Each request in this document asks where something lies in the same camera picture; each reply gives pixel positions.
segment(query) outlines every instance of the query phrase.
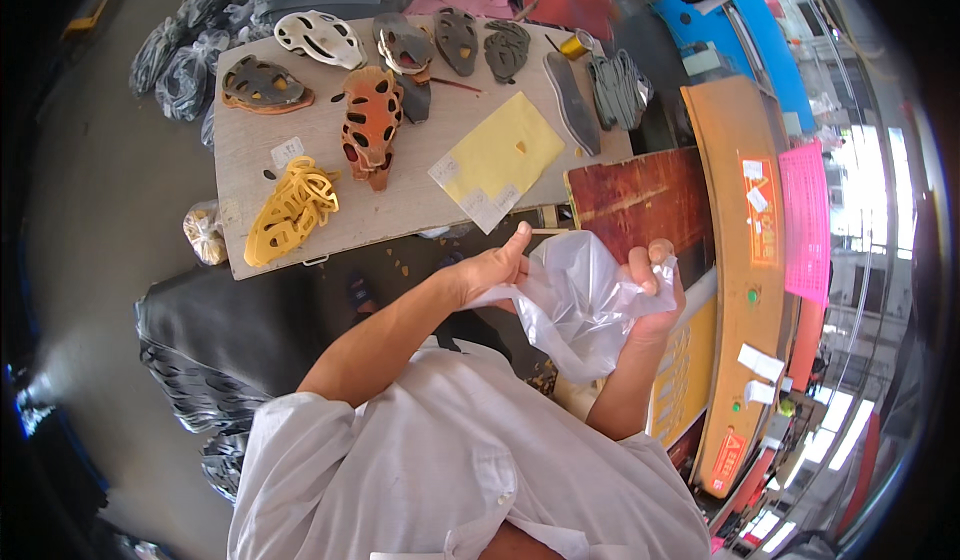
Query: gold thread spool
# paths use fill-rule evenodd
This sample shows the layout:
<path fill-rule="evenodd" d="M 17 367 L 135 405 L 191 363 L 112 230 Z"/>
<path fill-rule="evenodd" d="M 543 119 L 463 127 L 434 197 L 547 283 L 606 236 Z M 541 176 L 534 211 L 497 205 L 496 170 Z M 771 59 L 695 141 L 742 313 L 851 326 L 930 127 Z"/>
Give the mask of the gold thread spool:
<path fill-rule="evenodd" d="M 576 60 L 589 51 L 594 51 L 594 37 L 583 29 L 576 29 L 571 38 L 559 45 L 559 53 L 569 60 Z"/>

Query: concrete floor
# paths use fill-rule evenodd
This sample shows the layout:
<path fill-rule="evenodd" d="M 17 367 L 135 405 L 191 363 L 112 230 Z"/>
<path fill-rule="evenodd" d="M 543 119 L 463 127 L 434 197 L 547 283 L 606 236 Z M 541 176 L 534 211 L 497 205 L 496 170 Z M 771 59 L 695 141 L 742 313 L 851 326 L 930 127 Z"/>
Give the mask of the concrete floor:
<path fill-rule="evenodd" d="M 68 410 L 109 481 L 102 516 L 169 546 L 177 558 L 212 559 L 225 555 L 233 508 L 201 474 L 199 450 L 207 435 L 181 427 L 140 365 L 132 310 L 152 283 L 195 265 L 182 220 L 194 203 L 217 194 L 213 155 L 200 143 L 199 122 L 166 119 L 151 95 L 134 98 L 127 85 L 143 39 L 180 2 L 114 0 L 110 21 L 51 94 L 36 143 L 27 267 L 45 396 Z M 656 35 L 673 50 L 662 24 Z M 660 91 L 664 85 L 654 81 Z M 452 240 L 403 237 L 334 255 L 313 269 L 330 332 L 350 324 L 344 282 L 352 269 L 361 270 L 387 303 L 453 249 L 470 256 L 499 245 L 511 226 L 489 237 L 474 230 L 456 248 Z M 397 260 L 409 267 L 409 276 Z M 498 310 L 483 315 L 510 346 L 519 375 L 543 365 L 516 319 Z"/>

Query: yellow paper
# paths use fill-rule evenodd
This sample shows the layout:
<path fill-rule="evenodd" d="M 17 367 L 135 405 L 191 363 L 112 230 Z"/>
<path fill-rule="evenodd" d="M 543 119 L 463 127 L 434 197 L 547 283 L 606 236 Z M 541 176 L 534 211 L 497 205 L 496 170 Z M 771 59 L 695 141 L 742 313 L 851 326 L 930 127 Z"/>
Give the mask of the yellow paper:
<path fill-rule="evenodd" d="M 522 195 L 565 146 L 521 91 L 450 150 L 448 156 L 456 161 L 458 169 L 440 185 L 458 204 L 478 188 L 490 200 L 508 184 Z"/>

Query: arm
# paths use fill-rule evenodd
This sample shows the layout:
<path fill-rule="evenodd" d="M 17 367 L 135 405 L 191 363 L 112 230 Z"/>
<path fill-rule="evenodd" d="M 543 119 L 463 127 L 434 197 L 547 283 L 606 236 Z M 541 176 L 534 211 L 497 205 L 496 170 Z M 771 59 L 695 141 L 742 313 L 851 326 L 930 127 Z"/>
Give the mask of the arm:
<path fill-rule="evenodd" d="M 296 391 L 312 391 L 354 408 L 385 390 L 424 340 L 451 313 L 501 283 L 526 273 L 530 225 L 521 222 L 502 247 L 443 268 L 327 348 Z"/>
<path fill-rule="evenodd" d="M 651 261 L 662 263 L 670 254 L 673 254 L 673 244 L 666 239 L 651 242 L 649 253 L 642 247 L 630 250 L 630 274 L 647 293 L 657 292 Z M 676 309 L 637 319 L 620 350 L 616 368 L 606 378 L 606 384 L 586 415 L 589 426 L 613 441 L 636 435 L 647 426 L 647 409 L 657 367 L 664 357 L 670 331 L 687 306 L 679 271 L 674 273 L 673 291 Z"/>

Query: yellow cutout pattern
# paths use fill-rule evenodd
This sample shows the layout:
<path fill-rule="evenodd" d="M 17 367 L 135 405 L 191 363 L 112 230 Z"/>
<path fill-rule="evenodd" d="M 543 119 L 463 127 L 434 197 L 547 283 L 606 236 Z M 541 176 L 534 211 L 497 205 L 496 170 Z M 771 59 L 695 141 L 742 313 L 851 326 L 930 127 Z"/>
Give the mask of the yellow cutout pattern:
<path fill-rule="evenodd" d="M 314 227 L 326 225 L 330 213 L 340 210 L 333 190 L 339 177 L 339 170 L 328 173 L 308 156 L 291 159 L 249 230 L 246 263 L 266 266 L 303 243 Z"/>

